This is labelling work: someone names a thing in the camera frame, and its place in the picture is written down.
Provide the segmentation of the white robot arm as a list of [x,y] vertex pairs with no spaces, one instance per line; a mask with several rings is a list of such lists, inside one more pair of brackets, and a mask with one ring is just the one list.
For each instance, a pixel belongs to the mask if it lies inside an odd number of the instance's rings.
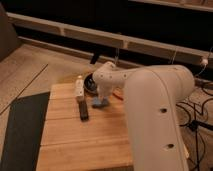
[[123,103],[134,171],[189,171],[176,104],[195,87],[182,65],[118,70],[107,62],[93,73],[101,98],[116,87]]

